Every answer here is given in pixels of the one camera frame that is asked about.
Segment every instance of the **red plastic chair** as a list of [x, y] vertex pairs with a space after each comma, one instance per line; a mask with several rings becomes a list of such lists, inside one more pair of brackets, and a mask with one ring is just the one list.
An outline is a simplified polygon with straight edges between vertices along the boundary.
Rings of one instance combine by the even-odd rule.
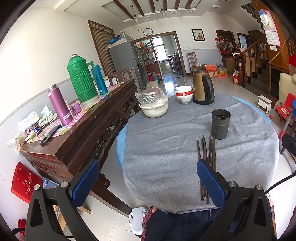
[[276, 102], [276, 104], [274, 105], [274, 108], [269, 116], [269, 118], [272, 119], [275, 111], [277, 110], [279, 113], [279, 121], [280, 122], [282, 121], [283, 117], [285, 117], [287, 119], [287, 121], [284, 125], [284, 128], [282, 129], [282, 131], [279, 134], [279, 139], [281, 139], [283, 137], [285, 130], [289, 124], [289, 121], [293, 117], [293, 110], [294, 110], [293, 101], [295, 100], [295, 98], [296, 97], [294, 95], [289, 93], [284, 105], [281, 101], [278, 100]]

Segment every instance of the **ceiling lamp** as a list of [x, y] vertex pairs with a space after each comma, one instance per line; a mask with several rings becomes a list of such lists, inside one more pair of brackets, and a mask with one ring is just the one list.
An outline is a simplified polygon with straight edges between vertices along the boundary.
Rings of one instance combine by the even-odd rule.
[[191, 6], [188, 6], [188, 11], [189, 11], [190, 14], [194, 14], [193, 9], [192, 9]]
[[136, 25], [140, 24], [140, 20], [139, 20], [138, 16], [135, 14], [134, 10], [133, 10], [133, 18], [135, 19]]
[[160, 6], [160, 13], [161, 13], [161, 16], [162, 18], [167, 18], [168, 16], [166, 15], [165, 11], [163, 10], [163, 8], [161, 7], [160, 3], [159, 3], [159, 0], [156, 0], [158, 1], [158, 4]]

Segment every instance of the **refrigerator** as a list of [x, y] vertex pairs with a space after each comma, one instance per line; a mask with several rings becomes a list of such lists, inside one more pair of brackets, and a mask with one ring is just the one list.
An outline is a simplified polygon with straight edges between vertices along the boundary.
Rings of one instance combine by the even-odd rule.
[[134, 68], [136, 85], [138, 83], [141, 91], [145, 90], [148, 83], [147, 71], [134, 39], [127, 36], [116, 43], [109, 45], [108, 48], [115, 70]]

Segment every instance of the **wall clock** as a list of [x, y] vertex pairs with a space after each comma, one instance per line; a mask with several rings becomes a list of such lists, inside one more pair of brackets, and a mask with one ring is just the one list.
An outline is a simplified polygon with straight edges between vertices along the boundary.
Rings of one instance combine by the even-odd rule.
[[150, 35], [153, 34], [153, 31], [152, 31], [151, 28], [145, 28], [145, 29], [144, 29], [144, 34], [145, 34], [146, 36], [150, 36]]

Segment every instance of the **round table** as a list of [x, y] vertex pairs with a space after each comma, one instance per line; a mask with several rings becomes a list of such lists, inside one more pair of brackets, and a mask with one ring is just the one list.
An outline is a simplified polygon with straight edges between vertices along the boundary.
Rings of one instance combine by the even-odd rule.
[[208, 143], [217, 108], [231, 113], [227, 137], [215, 142], [217, 171], [241, 187], [270, 186], [279, 140], [255, 109], [222, 93], [210, 105], [181, 104], [172, 96], [163, 116], [148, 118], [140, 111], [129, 119], [123, 176], [134, 197], [172, 213], [216, 208], [200, 199], [196, 143], [203, 135]]

